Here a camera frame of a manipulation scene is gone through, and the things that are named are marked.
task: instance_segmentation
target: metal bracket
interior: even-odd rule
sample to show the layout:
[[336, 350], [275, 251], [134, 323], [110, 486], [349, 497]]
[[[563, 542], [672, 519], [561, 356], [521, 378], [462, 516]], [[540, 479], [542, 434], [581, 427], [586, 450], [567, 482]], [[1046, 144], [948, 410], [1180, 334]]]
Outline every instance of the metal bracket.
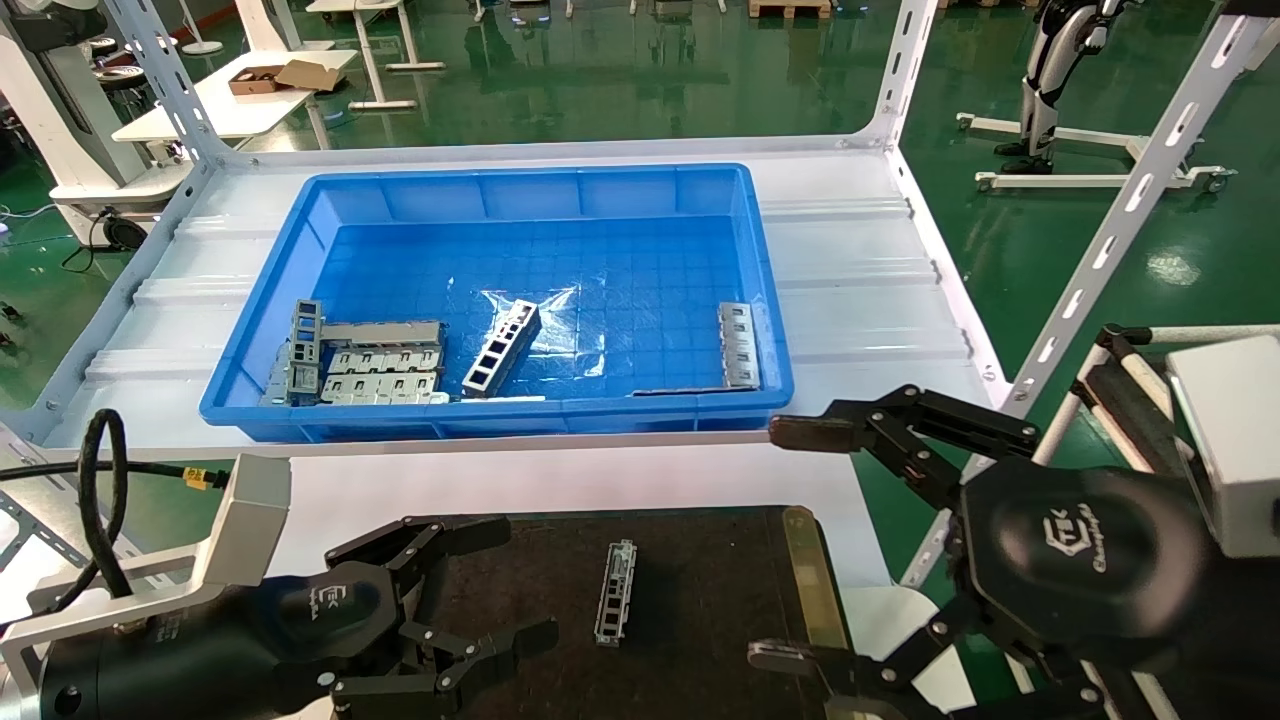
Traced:
[[751, 306], [745, 302], [721, 302], [721, 355], [724, 386], [730, 388], [760, 387], [760, 364], [755, 354], [755, 323]]

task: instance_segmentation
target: white desk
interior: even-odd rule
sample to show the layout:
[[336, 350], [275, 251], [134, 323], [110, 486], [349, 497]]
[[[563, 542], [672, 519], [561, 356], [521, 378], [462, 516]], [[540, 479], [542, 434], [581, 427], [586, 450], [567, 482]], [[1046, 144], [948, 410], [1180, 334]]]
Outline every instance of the white desk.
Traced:
[[[209, 122], [218, 137], [237, 140], [256, 137], [280, 124], [298, 105], [306, 104], [307, 115], [316, 132], [321, 150], [329, 150], [329, 133], [325, 132], [324, 118], [316, 108], [314, 90], [280, 90], [268, 95], [232, 95], [228, 82], [244, 68], [253, 65], [283, 65], [289, 60], [317, 63], [325, 68], [342, 69], [356, 58], [355, 50], [302, 50], [283, 53], [260, 50], [248, 53], [227, 63], [211, 76], [196, 83]], [[111, 133], [116, 142], [150, 142], [152, 140], [178, 140], [173, 119], [163, 108], [156, 108]]]
[[369, 31], [360, 13], [369, 10], [378, 13], [396, 9], [396, 15], [401, 20], [401, 33], [404, 36], [404, 54], [407, 63], [390, 63], [388, 70], [443, 70], [444, 63], [421, 63], [417, 59], [417, 46], [413, 44], [413, 31], [408, 26], [408, 12], [404, 10], [404, 0], [315, 0], [307, 5], [308, 13], [351, 13], [356, 23], [356, 36], [360, 38], [360, 53], [365, 58], [365, 68], [369, 70], [369, 86], [374, 90], [372, 102], [352, 102], [352, 110], [402, 110], [417, 105], [413, 100], [387, 100], [383, 92], [383, 81], [378, 77], [378, 65], [374, 63], [374, 51], [369, 45]]

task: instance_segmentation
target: gray metal frame part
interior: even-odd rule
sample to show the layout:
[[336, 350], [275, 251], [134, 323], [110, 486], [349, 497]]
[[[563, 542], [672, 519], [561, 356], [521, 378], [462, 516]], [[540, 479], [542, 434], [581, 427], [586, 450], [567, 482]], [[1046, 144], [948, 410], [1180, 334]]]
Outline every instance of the gray metal frame part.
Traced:
[[[1053, 306], [1053, 314], [1050, 315], [1030, 354], [1018, 370], [1012, 389], [1000, 407], [1001, 413], [1025, 418], [1030, 411], [1044, 383], [1057, 369], [1071, 340], [1088, 318], [1089, 310], [1102, 295], [1102, 288], [1120, 265], [1120, 259], [1133, 246], [1138, 231], [1151, 215], [1156, 201], [1164, 195], [1164, 178], [1178, 169], [1179, 163], [1196, 143], [1213, 109], [1222, 100], [1235, 76], [1243, 70], [1249, 53], [1270, 23], [1268, 18], [1245, 15], [1222, 15], [1213, 23], [1187, 77], [1183, 78], [1178, 92], [1174, 94], [1169, 108], [1151, 133], [1152, 140], [1147, 150], [1116, 195], [1080, 264], [1066, 283], [1066, 290]], [[1156, 178], [1161, 178], [1161, 182], [1155, 182]], [[986, 457], [972, 457], [965, 465], [964, 478], [973, 477], [989, 462]], [[950, 521], [950, 511], [938, 512], [934, 518], [911, 564], [902, 574], [900, 580], [902, 585], [918, 589], [924, 584], [942, 555]]]

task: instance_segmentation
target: white metal shelf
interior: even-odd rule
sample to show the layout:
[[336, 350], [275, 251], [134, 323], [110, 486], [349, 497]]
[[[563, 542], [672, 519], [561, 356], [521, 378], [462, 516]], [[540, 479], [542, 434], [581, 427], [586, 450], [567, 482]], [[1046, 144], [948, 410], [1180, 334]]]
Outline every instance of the white metal shelf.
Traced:
[[[951, 266], [950, 258], [927, 251], [918, 227], [924, 218], [911, 211], [886, 154], [809, 140], [813, 150], [732, 154], [751, 170], [760, 200], [796, 378], [787, 410], [817, 414], [835, 397], [877, 396], [906, 382], [992, 402], [986, 387], [992, 383], [973, 361], [974, 338], [983, 342], [986, 336], [974, 327], [972, 306], [952, 307], [950, 297], [965, 297], [964, 290], [942, 287], [938, 266]], [[611, 145], [493, 149], [499, 158], [484, 163], [415, 161], [415, 154], [434, 152], [396, 150], [369, 163], [338, 164], [342, 154], [314, 152], [298, 167], [219, 170], [138, 284], [132, 307], [87, 364], [51, 430], [33, 442], [50, 457], [69, 456], [93, 411], [110, 406], [124, 418], [131, 455], [138, 457], [227, 457], [257, 447], [236, 428], [205, 424], [197, 406], [293, 199], [316, 173], [723, 161], [732, 149], [718, 141], [659, 142], [666, 150], [701, 154], [653, 152], [645, 145], [650, 151], [637, 156], [627, 152], [634, 143], [616, 143], [617, 155], [599, 152]], [[754, 436], [763, 439], [763, 433]], [[547, 443], [575, 445], [563, 438]]]

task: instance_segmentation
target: sheet metal part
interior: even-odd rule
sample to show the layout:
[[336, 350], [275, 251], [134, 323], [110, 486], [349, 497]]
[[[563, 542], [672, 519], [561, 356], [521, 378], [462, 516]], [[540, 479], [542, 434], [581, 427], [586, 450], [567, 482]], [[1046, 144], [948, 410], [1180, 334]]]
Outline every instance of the sheet metal part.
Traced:
[[622, 643], [622, 626], [631, 614], [631, 582], [635, 571], [636, 546], [628, 539], [609, 543], [609, 556], [604, 561], [604, 587], [595, 611], [595, 644], [618, 647]]
[[755, 354], [755, 324], [751, 320], [751, 306], [745, 302], [721, 302], [719, 325], [724, 386], [759, 388], [760, 364]]
[[462, 395], [489, 397], [498, 392], [540, 325], [536, 304], [527, 300], [513, 302], [498, 329], [485, 338], [480, 355], [462, 378]]
[[448, 395], [435, 392], [436, 373], [379, 373], [329, 375], [320, 400], [333, 405], [439, 405]]
[[375, 348], [339, 348], [329, 359], [325, 375], [438, 372], [439, 366], [439, 346], [401, 345]]
[[658, 389], [634, 389], [631, 391], [631, 397], [659, 397], [663, 395], [703, 395], [705, 392], [746, 392], [753, 391], [754, 387], [739, 386], [739, 387], [675, 387], [675, 388], [658, 388]]
[[298, 300], [293, 309], [293, 327], [289, 331], [289, 364], [285, 372], [288, 400], [303, 400], [320, 393], [323, 325], [320, 304], [315, 300]]
[[320, 340], [337, 347], [392, 347], [401, 345], [443, 345], [443, 324], [422, 323], [333, 323], [324, 327]]
[[266, 388], [259, 405], [270, 407], [273, 405], [288, 405], [289, 402], [289, 341], [280, 343], [275, 351], [275, 363], [271, 364], [271, 374], [266, 378]]

